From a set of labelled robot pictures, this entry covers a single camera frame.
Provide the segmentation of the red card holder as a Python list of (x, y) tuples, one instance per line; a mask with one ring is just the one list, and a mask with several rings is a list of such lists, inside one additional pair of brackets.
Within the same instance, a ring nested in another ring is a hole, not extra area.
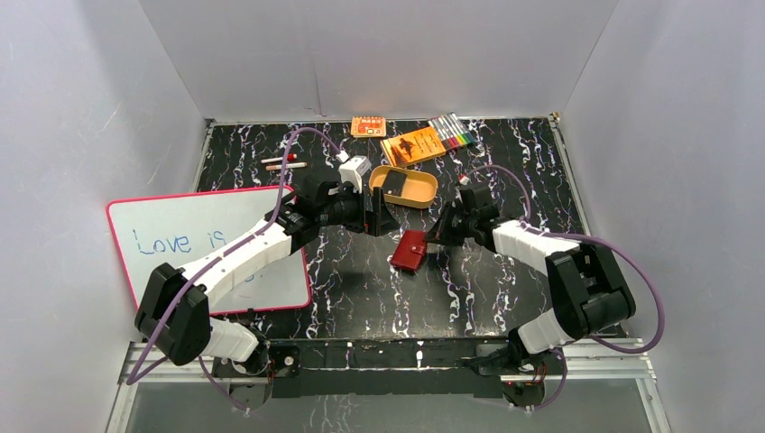
[(427, 248), (425, 232), (407, 230), (401, 236), (389, 264), (398, 271), (414, 273), (421, 266)]

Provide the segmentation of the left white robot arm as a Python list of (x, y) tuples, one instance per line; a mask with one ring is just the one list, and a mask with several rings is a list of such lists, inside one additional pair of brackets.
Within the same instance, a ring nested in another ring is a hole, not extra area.
[(371, 236), (399, 229), (383, 191), (362, 192), (350, 181), (313, 181), (282, 197), (274, 210), (229, 244), (175, 268), (152, 270), (134, 325), (175, 365), (200, 356), (234, 362), (248, 375), (268, 367), (268, 340), (259, 331), (210, 315), (226, 294), (266, 266), (299, 252), (327, 226)]

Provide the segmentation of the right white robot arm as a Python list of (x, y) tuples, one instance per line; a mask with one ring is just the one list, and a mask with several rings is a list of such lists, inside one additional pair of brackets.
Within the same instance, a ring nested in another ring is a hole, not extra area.
[(427, 244), (460, 246), (472, 239), (548, 279), (550, 309), (509, 333), (505, 353), (519, 373), (532, 373), (544, 352), (632, 317), (636, 305), (622, 271), (605, 246), (535, 235), (502, 216), (483, 183), (459, 187), (425, 234)]

